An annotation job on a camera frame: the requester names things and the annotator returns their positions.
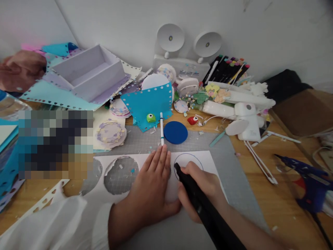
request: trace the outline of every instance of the desk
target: desk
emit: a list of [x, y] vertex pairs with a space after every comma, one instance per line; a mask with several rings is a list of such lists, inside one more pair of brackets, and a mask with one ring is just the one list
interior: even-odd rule
[[[211, 133], [217, 133], [215, 129], [221, 124], [221, 118], [217, 117], [211, 119], [204, 127], [197, 125], [191, 126], [187, 122], [187, 118], [190, 116], [198, 114], [203, 118], [211, 117], [197, 110], [191, 110], [187, 117], [175, 111], [173, 111], [173, 114], [171, 118], [165, 121], [165, 124], [176, 120], [183, 123], [188, 130]], [[126, 125], [132, 125], [132, 123], [132, 117], [126, 119]], [[282, 128], [274, 121], [270, 125], [270, 130], [286, 135]], [[293, 192], [299, 192], [299, 189], [289, 188], [290, 182], [288, 179], [295, 180], [298, 178], [298, 174], [294, 171], [290, 171], [287, 176], [284, 176], [279, 173], [275, 167], [274, 153], [309, 163], [297, 146], [293, 142], [284, 142], [276, 136], [271, 136], [255, 147], [256, 153], [261, 157], [279, 183], [278, 186], [273, 186], [261, 172], [244, 143], [238, 140], [236, 136], [231, 136], [230, 138], [235, 151], [241, 154], [239, 161], [249, 180], [259, 206], [262, 209], [268, 226], [270, 228], [274, 226], [278, 227], [277, 230], [273, 232], [273, 235], [294, 250], [327, 249], [319, 229], [317, 229], [311, 217], [297, 205], [293, 197]], [[0, 234], [9, 228], [17, 220], [17, 217], [23, 215], [40, 200], [49, 191], [49, 188], [52, 188], [57, 182], [58, 180], [27, 180], [16, 194], [9, 208], [0, 214]], [[82, 182], [82, 180], [70, 180], [64, 187], [65, 195], [77, 195]], [[331, 241], [333, 241], [333, 219], [323, 213], [319, 214], [319, 218]]]

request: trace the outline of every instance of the pink fabric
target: pink fabric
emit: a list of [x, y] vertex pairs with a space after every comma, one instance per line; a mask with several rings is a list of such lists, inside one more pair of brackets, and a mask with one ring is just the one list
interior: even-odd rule
[[42, 55], [20, 50], [0, 64], [0, 89], [9, 92], [25, 92], [36, 80], [43, 77], [46, 58]]
[[27, 43], [21, 43], [21, 49], [22, 50], [33, 51], [33, 52], [36, 52], [38, 54], [41, 54], [42, 56], [45, 56], [45, 54], [46, 54], [44, 51], [41, 51], [42, 46], [33, 46], [33, 45], [29, 45]]

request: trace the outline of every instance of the paper box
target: paper box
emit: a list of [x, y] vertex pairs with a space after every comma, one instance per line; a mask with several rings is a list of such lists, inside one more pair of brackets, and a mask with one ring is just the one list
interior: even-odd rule
[[119, 58], [96, 45], [51, 68], [61, 78], [61, 88], [91, 102], [126, 77]]

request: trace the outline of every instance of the cardboard box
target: cardboard box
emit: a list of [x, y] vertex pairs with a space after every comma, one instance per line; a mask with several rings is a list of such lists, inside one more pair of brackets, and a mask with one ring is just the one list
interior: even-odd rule
[[51, 68], [64, 89], [91, 102], [126, 77], [119, 58], [96, 45]]
[[306, 89], [275, 105], [273, 111], [294, 136], [333, 130], [333, 95], [323, 91]]

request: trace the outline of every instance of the white wall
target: white wall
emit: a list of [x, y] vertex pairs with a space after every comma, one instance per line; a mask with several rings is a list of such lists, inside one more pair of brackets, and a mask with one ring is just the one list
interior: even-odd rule
[[255, 80], [290, 68], [303, 82], [333, 92], [331, 0], [55, 1], [80, 46], [100, 43], [144, 70], [152, 66], [154, 53], [164, 54], [156, 44], [158, 28], [175, 23], [186, 34], [180, 57], [197, 59], [195, 37], [217, 31], [223, 38], [219, 53], [244, 57]]
[[21, 43], [76, 43], [54, 0], [0, 0], [0, 61]]

